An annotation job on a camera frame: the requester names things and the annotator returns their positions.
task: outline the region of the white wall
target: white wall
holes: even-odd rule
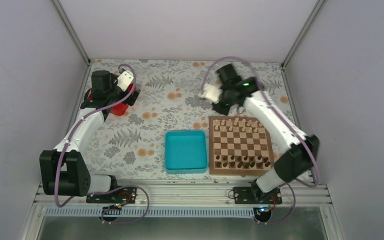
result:
[[[60,0],[90,58],[283,62],[317,0]]]
[[[51,1],[0,1],[0,239],[20,237],[85,67]]]
[[[384,239],[384,1],[328,0],[286,67],[347,239]]]

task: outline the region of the chessboard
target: chessboard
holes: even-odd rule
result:
[[[263,175],[273,167],[270,134],[255,117],[209,117],[209,173]]]

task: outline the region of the floral tablecloth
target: floral tablecloth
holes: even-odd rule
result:
[[[201,129],[208,138],[208,117],[218,115],[211,104],[199,98],[200,86],[210,61],[178,60],[120,60],[95,59],[85,92],[91,88],[91,75],[96,70],[118,74],[118,65],[130,64],[137,74],[137,88],[141,90],[134,104],[123,116],[110,114],[94,134],[94,139],[83,154],[89,171],[115,175],[119,179],[193,179],[231,180],[255,179],[255,176],[220,176],[201,174],[167,174],[164,168],[165,134],[170,130]],[[215,70],[228,62],[221,62]],[[247,66],[233,63],[238,74],[251,76]],[[281,66],[278,63],[252,63],[270,96],[280,110],[292,120],[291,107],[285,90]],[[275,159],[279,157],[273,142]]]

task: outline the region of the blue plastic bin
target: blue plastic bin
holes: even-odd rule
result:
[[[168,174],[201,174],[207,168],[204,131],[180,130],[165,134],[165,170]]]

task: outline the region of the purple cable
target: purple cable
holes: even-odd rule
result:
[[[287,122],[287,120],[282,116],[282,114],[275,108],[273,107],[273,104],[271,103],[271,101],[269,101],[269,98],[267,97],[265,91],[264,91],[264,87],[263,85],[261,84],[260,82],[260,78],[259,78],[259,75],[257,74],[257,72],[255,71],[255,69],[251,66],[251,63],[246,61],[245,59],[241,58],[241,57],[237,57],[237,56],[225,56],[225,57],[222,57],[218,60],[216,60],[213,64],[211,64],[211,66],[209,66],[207,72],[205,73],[205,76],[204,76],[204,80],[202,82],[202,85],[201,85],[201,92],[204,91],[204,85],[207,83],[208,81],[208,75],[210,74],[210,71],[211,69],[216,65],[218,64],[219,62],[223,62],[223,61],[240,61],[242,62],[245,66],[248,66],[249,69],[251,69],[252,71],[252,74],[255,76],[255,82],[257,83],[257,87],[258,89],[260,90],[261,92],[261,95],[262,97],[264,98],[264,100],[266,101],[266,103],[268,104],[268,107],[274,112],[274,114],[276,114],[276,116],[282,121],[283,124],[285,124],[285,126],[295,135],[295,137],[299,140],[299,142],[302,144],[302,146],[304,147],[305,151],[308,153],[308,156],[310,157],[311,159],[311,163],[313,164],[314,166],[314,171],[315,171],[315,176],[316,176],[316,182],[314,185],[310,185],[310,184],[307,184],[306,182],[300,180],[300,179],[296,179],[298,182],[300,182],[301,184],[307,186],[307,187],[316,187],[320,184],[320,171],[319,171],[319,167],[317,166],[317,163],[316,163],[316,159],[313,155],[313,153],[311,152],[309,146],[306,144],[306,142],[304,141],[304,139],[302,139],[300,137],[300,135],[297,133],[297,131],[295,131],[295,129]]]
[[[109,108],[112,108],[114,107],[115,105],[118,105],[122,102],[124,102],[134,91],[135,91],[135,87],[136,87],[136,73],[135,73],[135,70],[133,70],[133,68],[129,65],[129,64],[125,64],[125,63],[122,63],[118,66],[118,70],[120,70],[121,67],[127,67],[128,69],[130,69],[130,71],[132,72],[133,74],[133,85],[130,89],[130,91],[128,92],[128,94],[123,97],[121,100],[117,101],[117,102],[114,102],[113,104],[111,105],[108,105],[108,106],[104,106],[104,107],[101,107],[99,109],[96,109],[96,110],[93,110],[91,112],[89,112],[88,114],[84,115],[83,118],[80,119],[80,121],[78,121],[74,127],[72,128],[72,130],[70,131],[70,133],[68,134],[68,138],[67,138],[67,141],[66,143],[64,144],[64,147],[62,148],[62,151],[61,151],[61,154],[59,155],[59,159],[58,159],[58,163],[56,165],[56,174],[55,174],[55,187],[53,189],[53,194],[54,194],[54,200],[55,200],[55,205],[58,207],[58,208],[62,208],[64,207],[68,202],[70,202],[70,200],[72,198],[74,198],[74,196],[70,196],[67,200],[65,200],[65,202],[63,202],[62,204],[60,204],[60,200],[58,198],[58,190],[59,190],[59,187],[60,187],[60,173],[61,173],[61,166],[62,166],[62,163],[63,163],[63,157],[64,157],[64,154],[66,153],[67,151],[67,148],[69,147],[69,142],[71,141],[74,133],[76,132],[77,128],[82,124],[82,122],[87,119],[90,115],[94,114],[94,113],[98,113],[102,110],[105,110],[105,109],[109,109]]]
[[[272,222],[264,222],[264,225],[281,224],[281,223],[285,222],[286,220],[288,220],[292,216],[292,214],[295,212],[295,205],[297,203],[297,198],[295,197],[295,192],[292,189],[291,185],[289,185],[289,183],[286,183],[286,185],[290,188],[290,191],[292,192],[292,208],[290,209],[289,213],[284,218],[282,218],[281,220],[272,221]],[[254,221],[257,222],[257,224],[260,224],[260,221],[257,220],[257,218],[255,216],[253,216],[252,218],[254,219]]]
[[[139,218],[136,218],[135,220],[131,220],[131,221],[119,221],[119,222],[114,222],[114,223],[111,223],[110,221],[106,221],[104,220],[104,215],[108,212],[111,212],[113,210],[118,210],[118,211],[121,211],[121,209],[107,209],[105,211],[102,212],[101,216],[100,216],[100,219],[103,223],[108,223],[108,224],[133,224],[133,223],[136,223],[136,222],[139,222],[140,220],[142,220],[147,214],[148,214],[148,211],[150,210],[150,196],[148,196],[148,193],[147,191],[145,191],[145,189],[143,189],[142,187],[140,186],[136,186],[136,185],[126,185],[126,186],[119,186],[111,191],[106,191],[106,192],[97,192],[97,193],[93,193],[95,195],[106,195],[106,194],[111,194],[111,193],[114,193],[120,189],[123,189],[123,188],[128,188],[128,187],[134,187],[134,188],[137,188],[137,189],[140,189],[142,190],[142,192],[145,194],[146,196],[146,199],[147,199],[147,202],[146,202],[146,209],[145,209],[145,212],[142,214],[142,216],[140,216]]]

